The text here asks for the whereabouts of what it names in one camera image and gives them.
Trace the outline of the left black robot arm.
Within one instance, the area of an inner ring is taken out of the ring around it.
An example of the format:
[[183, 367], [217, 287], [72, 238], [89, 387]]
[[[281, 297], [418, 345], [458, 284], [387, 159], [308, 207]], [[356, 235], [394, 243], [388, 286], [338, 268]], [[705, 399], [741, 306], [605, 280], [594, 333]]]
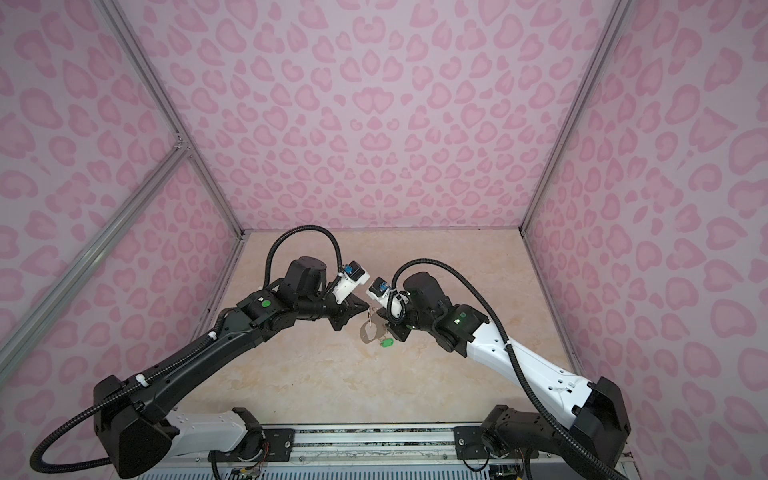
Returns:
[[245, 407], [219, 414], [182, 414], [176, 407], [196, 387], [240, 355], [297, 321], [326, 319], [336, 331], [368, 309], [355, 289], [369, 280], [356, 262], [332, 282], [325, 264], [292, 261], [284, 277], [223, 310], [212, 329], [177, 353], [126, 379], [99, 382], [94, 399], [119, 400], [94, 417], [94, 430], [122, 479], [138, 477], [172, 456], [206, 453], [217, 462], [262, 459], [266, 439]]

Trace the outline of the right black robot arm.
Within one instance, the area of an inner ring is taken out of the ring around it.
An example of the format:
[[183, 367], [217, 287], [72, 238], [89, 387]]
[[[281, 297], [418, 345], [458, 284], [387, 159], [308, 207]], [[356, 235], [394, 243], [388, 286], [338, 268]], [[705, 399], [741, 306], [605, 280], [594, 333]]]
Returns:
[[497, 458], [518, 450], [551, 453], [585, 479], [620, 479], [616, 465], [631, 425], [621, 389], [601, 377], [570, 372], [503, 332], [493, 317], [450, 300], [436, 278], [418, 272], [395, 290], [378, 278], [368, 290], [398, 341], [425, 332], [449, 353], [484, 365], [519, 386], [530, 412], [498, 405], [480, 427], [481, 444]]

